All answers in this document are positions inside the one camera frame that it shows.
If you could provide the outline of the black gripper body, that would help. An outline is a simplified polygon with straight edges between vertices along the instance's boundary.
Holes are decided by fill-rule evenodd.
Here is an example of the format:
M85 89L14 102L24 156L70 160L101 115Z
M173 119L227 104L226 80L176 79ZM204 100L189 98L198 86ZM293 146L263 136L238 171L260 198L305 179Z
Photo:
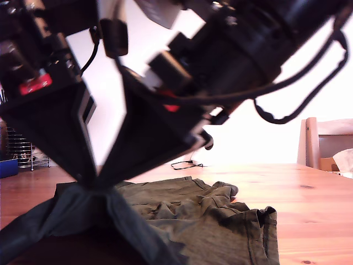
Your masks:
M236 25L207 22L191 39L179 33L149 62L160 78L157 93L169 98L227 96L271 82L280 67L265 65L281 41L281 25L258 19Z

